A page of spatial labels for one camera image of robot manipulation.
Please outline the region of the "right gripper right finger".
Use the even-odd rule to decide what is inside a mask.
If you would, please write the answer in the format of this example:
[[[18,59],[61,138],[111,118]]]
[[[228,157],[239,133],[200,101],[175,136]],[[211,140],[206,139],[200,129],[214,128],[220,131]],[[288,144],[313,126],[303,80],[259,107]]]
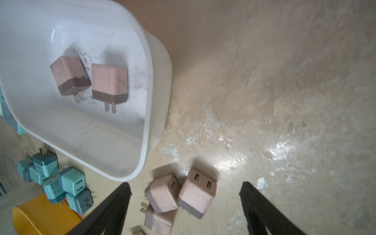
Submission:
[[[251,183],[243,182],[240,198],[247,229],[251,235],[303,235],[293,224]]]

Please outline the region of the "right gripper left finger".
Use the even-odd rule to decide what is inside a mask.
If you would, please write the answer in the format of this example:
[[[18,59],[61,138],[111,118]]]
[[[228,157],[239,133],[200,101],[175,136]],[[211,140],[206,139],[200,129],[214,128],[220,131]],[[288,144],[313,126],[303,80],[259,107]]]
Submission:
[[[69,235],[120,235],[132,196],[127,182],[119,185]]]

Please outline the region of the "yellow plastic tray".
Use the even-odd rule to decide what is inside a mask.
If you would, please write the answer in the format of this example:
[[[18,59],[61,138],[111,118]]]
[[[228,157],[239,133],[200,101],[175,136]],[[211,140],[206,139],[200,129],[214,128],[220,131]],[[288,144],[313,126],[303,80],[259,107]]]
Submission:
[[[45,194],[14,206],[12,220],[19,235],[65,235],[81,222],[68,204],[51,204]]]

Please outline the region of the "pink plug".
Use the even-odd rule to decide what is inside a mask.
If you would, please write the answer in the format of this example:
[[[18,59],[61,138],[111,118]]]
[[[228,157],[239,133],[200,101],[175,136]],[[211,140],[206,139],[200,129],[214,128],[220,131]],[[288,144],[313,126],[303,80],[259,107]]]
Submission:
[[[178,205],[192,214],[197,219],[201,219],[208,211],[216,196],[216,182],[192,168],[178,194]]]
[[[157,178],[149,183],[145,195],[156,213],[177,210],[177,197],[181,186],[174,174]]]
[[[92,64],[92,96],[105,104],[105,111],[117,112],[117,105],[129,97],[128,70],[122,67]]]
[[[145,214],[144,225],[159,235],[170,235],[178,210],[156,213],[150,204],[141,203],[140,211]]]
[[[83,92],[91,82],[79,58],[61,56],[50,65],[50,70],[62,96],[73,96],[76,103],[85,100]]]

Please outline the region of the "white plastic tray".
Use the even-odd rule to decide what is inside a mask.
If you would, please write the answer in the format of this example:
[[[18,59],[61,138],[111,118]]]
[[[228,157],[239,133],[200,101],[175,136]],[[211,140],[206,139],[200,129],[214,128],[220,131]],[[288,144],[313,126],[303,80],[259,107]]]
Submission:
[[[61,95],[50,66],[78,58],[127,69],[128,99],[105,111],[93,95]],[[165,129],[172,63],[164,45],[115,1],[1,1],[1,89],[30,134],[104,177],[142,171]]]

